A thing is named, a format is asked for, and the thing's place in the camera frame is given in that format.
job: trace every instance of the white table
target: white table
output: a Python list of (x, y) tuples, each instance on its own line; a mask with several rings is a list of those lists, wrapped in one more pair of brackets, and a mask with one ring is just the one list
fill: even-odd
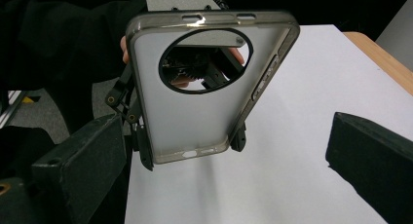
[(126, 223), (386, 223), (325, 159), (335, 112), (413, 140), (413, 96), (333, 25), (301, 34), (246, 120), (242, 153), (133, 155)]

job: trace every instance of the black background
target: black background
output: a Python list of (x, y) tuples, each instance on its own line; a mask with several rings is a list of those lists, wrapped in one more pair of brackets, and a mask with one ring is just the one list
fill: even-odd
[[(93, 8), (118, 0), (53, 0)], [(231, 9), (290, 11), (302, 25), (334, 24), (376, 40), (406, 0), (225, 0)]]

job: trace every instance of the dark clothing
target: dark clothing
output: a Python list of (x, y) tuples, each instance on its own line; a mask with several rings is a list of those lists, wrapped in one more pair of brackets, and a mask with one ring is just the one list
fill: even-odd
[(145, 0), (88, 9), (66, 2), (13, 0), (0, 5), (0, 89), (96, 83), (119, 76), (119, 46)]

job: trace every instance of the wooden table edge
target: wooden table edge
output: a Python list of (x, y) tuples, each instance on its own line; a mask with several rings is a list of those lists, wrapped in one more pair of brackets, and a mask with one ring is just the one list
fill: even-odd
[(365, 34), (353, 31), (343, 33), (408, 93), (413, 95), (413, 72)]

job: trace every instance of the phone case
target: phone case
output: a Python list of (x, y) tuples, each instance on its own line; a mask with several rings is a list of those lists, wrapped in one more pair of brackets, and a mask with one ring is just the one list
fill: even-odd
[[(286, 11), (153, 12), (133, 18), (127, 46), (142, 113), (139, 127), (153, 163), (221, 153), (235, 143), (299, 32)], [(228, 54), (230, 48), (247, 48), (244, 66)], [(215, 62), (205, 60), (203, 53), (216, 56)], [(221, 67), (210, 68), (216, 63)], [(191, 68), (196, 76), (203, 66), (210, 68), (204, 73), (213, 70), (218, 76), (218, 70), (228, 79), (235, 71), (237, 77), (213, 83), (214, 74), (207, 74), (212, 82), (208, 84), (215, 85), (209, 87), (204, 78), (206, 89), (199, 91), (179, 89), (167, 79), (179, 69)]]

